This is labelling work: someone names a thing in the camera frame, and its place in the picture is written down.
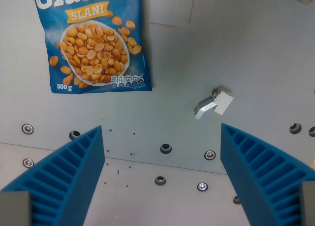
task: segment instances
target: snack package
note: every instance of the snack package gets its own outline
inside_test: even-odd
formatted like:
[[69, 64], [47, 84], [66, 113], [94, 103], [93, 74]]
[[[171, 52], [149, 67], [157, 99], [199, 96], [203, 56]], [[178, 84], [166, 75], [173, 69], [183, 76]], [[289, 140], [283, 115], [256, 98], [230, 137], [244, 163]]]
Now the snack package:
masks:
[[35, 0], [54, 93], [151, 91], [140, 0]]

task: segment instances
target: metal plate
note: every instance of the metal plate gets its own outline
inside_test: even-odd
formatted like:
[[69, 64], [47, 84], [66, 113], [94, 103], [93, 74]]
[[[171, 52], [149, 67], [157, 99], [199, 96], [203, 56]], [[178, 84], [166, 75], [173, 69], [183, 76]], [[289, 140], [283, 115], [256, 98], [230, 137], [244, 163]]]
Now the metal plate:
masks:
[[[0, 0], [0, 10], [10, 9], [0, 16], [0, 142], [55, 150], [70, 131], [102, 125], [109, 157], [225, 173], [220, 131], [227, 123], [311, 163], [315, 4], [194, 0], [189, 24], [192, 1], [142, 0], [153, 92], [71, 96], [50, 91], [33, 0]], [[196, 120], [194, 107], [221, 84], [235, 97], [231, 105], [223, 116], [209, 111]], [[21, 132], [24, 123], [32, 135]], [[297, 135], [289, 132], [293, 123], [302, 125]], [[172, 146], [168, 155], [159, 151], [164, 143]], [[213, 161], [204, 159], [208, 150]]]
[[[23, 159], [36, 163], [51, 152], [0, 143], [0, 189], [27, 170]], [[109, 158], [106, 163], [85, 226], [249, 226], [226, 175]], [[154, 183], [160, 175], [164, 186]], [[208, 184], [206, 192], [197, 190], [200, 182]]]

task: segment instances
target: gray block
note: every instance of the gray block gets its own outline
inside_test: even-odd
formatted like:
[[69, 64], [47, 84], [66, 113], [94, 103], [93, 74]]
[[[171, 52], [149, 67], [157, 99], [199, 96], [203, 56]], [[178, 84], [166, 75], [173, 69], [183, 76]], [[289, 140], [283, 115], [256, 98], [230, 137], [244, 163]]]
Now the gray block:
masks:
[[29, 192], [0, 192], [0, 225], [32, 225], [31, 198]]
[[302, 182], [300, 206], [303, 226], [315, 225], [315, 181]]

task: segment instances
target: nutrition information icons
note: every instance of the nutrition information icons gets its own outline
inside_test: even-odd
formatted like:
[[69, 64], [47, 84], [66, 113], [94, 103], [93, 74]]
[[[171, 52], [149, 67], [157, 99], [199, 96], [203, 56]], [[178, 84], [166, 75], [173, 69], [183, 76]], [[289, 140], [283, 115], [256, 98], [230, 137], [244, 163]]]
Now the nutrition information icons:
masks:
[[111, 87], [131, 87], [144, 84], [143, 75], [111, 76]]

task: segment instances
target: bowl of peanuts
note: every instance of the bowl of peanuts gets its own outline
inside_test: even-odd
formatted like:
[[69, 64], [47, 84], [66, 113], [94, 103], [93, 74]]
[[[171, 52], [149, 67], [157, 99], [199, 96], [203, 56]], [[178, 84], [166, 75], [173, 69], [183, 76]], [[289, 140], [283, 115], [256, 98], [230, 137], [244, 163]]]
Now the bowl of peanuts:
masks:
[[111, 76], [123, 75], [129, 66], [130, 56], [123, 38], [98, 21], [71, 24], [62, 34], [60, 47], [77, 82], [81, 80], [91, 86], [110, 84]]

